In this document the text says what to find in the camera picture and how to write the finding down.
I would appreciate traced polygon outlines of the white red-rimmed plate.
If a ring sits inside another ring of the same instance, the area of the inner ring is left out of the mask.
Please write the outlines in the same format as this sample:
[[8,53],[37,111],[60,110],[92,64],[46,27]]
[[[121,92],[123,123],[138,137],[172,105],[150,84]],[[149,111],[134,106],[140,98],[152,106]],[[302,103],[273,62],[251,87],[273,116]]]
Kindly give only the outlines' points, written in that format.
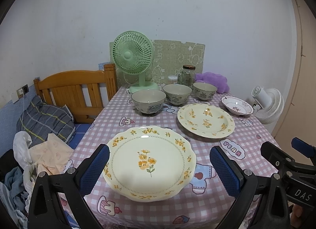
[[233,96],[223,96],[222,104],[234,115],[248,116],[253,113],[253,107],[246,101]]

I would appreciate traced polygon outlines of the wooden bed headboard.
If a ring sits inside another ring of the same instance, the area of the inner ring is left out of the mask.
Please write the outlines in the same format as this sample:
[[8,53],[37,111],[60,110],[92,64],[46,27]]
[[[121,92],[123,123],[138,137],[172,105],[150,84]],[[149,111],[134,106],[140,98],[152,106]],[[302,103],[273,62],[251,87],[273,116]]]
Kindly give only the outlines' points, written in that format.
[[66,105],[77,123],[92,123],[104,108],[101,85],[111,100],[118,91],[116,66],[103,65],[102,70],[73,70],[33,80],[36,94],[47,104]]

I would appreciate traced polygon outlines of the glass jar black lid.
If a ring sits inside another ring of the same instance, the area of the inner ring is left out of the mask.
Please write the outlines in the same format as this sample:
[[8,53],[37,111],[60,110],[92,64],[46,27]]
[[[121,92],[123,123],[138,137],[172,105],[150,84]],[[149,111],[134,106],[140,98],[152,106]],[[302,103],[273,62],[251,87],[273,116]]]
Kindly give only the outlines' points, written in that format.
[[177,83],[192,88],[196,81],[195,70],[196,67],[193,65],[183,65],[183,69],[178,74]]

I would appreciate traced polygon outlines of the scalloped yellow floral plate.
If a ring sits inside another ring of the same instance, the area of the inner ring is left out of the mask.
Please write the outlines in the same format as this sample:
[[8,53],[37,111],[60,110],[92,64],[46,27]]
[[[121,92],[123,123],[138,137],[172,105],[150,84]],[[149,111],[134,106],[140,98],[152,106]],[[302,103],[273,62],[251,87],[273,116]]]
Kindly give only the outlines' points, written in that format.
[[196,154],[188,140],[168,128],[132,127],[109,142],[102,175],[110,188],[136,202],[164,201],[193,178]]

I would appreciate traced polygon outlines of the pile of clothes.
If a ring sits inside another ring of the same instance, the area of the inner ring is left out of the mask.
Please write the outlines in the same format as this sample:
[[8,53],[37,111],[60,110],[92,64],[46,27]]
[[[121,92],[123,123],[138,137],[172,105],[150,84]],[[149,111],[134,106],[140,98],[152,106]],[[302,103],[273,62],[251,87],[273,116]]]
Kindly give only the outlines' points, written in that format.
[[25,132],[17,132],[13,140],[13,157],[18,166],[12,168],[1,183],[1,202],[17,228],[27,228],[27,215],[36,178],[40,172],[49,175],[65,171],[73,149],[53,133],[37,145]]

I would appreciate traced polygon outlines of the floral ceramic bowl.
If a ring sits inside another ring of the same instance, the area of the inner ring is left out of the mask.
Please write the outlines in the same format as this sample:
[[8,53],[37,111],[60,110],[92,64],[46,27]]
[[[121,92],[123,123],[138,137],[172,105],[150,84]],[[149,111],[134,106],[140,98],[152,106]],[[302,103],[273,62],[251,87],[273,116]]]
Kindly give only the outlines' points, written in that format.
[[209,83],[195,82],[193,84],[193,91],[198,99],[210,101],[217,92],[217,87]]
[[131,99],[141,114],[150,116],[162,109],[166,94],[160,90],[146,89],[133,93]]
[[185,104],[192,92],[190,87],[179,84],[165,85],[162,90],[166,94],[167,101],[174,106]]

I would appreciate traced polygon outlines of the cotton swab container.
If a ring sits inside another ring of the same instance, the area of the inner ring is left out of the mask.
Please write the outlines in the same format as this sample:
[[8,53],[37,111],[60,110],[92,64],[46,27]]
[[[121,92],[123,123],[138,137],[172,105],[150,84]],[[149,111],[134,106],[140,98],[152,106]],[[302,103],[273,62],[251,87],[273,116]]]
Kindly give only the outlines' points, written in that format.
[[176,76],[176,75],[169,75],[168,76],[169,84],[176,84],[177,83],[177,79],[178,79],[178,76]]

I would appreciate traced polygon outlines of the white desk fan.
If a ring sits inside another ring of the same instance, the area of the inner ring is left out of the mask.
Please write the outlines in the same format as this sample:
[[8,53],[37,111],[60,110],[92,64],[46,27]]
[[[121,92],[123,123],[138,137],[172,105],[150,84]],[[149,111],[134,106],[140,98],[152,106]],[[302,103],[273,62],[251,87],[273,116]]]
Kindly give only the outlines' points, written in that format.
[[263,125],[274,123],[280,118],[284,109],[284,99],[279,90],[256,86],[252,90],[252,98],[254,114]]

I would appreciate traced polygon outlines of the pink checkered tablecloth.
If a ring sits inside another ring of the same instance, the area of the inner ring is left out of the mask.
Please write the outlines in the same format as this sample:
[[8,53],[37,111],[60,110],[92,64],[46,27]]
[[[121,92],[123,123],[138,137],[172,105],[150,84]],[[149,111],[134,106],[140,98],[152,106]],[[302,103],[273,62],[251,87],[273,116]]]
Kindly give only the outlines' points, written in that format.
[[227,213],[230,197],[209,160],[221,147],[243,169],[269,177],[275,169],[260,154],[273,137],[254,117],[237,118],[223,139],[205,139],[186,130],[176,107],[142,116],[121,88],[92,123],[68,161],[79,164],[101,144],[109,162],[85,200],[105,228],[199,228]]

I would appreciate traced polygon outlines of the green patterned board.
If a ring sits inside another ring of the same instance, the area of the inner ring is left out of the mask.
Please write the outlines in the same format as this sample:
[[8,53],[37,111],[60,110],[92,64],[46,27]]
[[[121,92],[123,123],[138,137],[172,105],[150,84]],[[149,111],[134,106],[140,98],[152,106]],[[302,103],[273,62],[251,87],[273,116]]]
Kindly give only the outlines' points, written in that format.
[[[110,57],[114,63],[111,53],[113,43],[110,43]],[[180,41],[158,40],[151,42],[154,50],[153,61],[146,71],[146,80],[155,82],[158,85],[168,85],[169,75],[178,75],[183,65],[193,65],[195,72],[201,73],[203,66],[204,48],[203,44],[182,43]],[[137,75],[123,73],[116,66],[117,84],[121,87],[126,83],[133,85],[138,82]]]

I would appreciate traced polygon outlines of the green desk fan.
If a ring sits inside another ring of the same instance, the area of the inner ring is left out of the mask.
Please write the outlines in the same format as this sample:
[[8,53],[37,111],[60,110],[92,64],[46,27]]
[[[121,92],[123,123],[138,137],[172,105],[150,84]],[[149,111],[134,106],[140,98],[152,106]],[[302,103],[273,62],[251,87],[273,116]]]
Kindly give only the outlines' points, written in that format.
[[140,90],[158,90],[155,82],[146,80],[146,71],[153,61],[153,46],[142,33],[126,31],[118,35],[111,51],[115,65],[125,74],[137,75],[138,82],[130,85],[130,93]]

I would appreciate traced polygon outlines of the grey plaid pillow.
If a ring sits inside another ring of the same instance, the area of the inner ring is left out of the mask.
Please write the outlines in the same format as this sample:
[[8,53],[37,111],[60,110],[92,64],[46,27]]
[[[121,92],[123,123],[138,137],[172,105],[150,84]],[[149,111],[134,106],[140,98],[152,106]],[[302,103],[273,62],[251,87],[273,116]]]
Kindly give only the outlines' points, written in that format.
[[74,117],[66,105],[49,105],[37,95],[23,111],[16,130],[29,134],[32,147],[45,142],[50,133],[68,144],[75,133]]

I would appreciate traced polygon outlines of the wall power socket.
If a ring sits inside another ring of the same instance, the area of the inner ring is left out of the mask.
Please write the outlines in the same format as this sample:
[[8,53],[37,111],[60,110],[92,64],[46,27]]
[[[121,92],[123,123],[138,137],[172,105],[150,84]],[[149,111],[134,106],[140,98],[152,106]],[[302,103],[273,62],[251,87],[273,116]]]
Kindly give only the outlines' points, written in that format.
[[29,92],[28,85],[24,85],[17,90],[17,97],[20,99],[20,98],[24,97],[25,94],[27,94],[28,92]]

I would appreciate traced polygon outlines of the purple plush toy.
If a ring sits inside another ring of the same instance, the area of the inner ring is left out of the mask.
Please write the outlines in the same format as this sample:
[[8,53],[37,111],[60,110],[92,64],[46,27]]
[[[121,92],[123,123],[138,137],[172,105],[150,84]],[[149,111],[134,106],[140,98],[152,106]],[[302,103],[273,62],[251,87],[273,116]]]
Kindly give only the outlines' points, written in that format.
[[212,72],[197,73],[196,81],[214,85],[217,87],[217,92],[219,94],[228,93],[230,90],[227,78],[221,74],[215,74]]

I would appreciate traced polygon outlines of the beaded yellow floral deep plate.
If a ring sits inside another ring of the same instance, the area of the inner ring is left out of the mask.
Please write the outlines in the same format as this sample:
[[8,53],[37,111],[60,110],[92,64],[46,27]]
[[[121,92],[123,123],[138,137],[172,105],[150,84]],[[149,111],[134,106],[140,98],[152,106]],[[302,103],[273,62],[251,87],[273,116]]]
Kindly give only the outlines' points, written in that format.
[[208,139],[222,139],[235,130],[231,115],[214,105],[185,105],[179,109],[177,119],[189,132]]

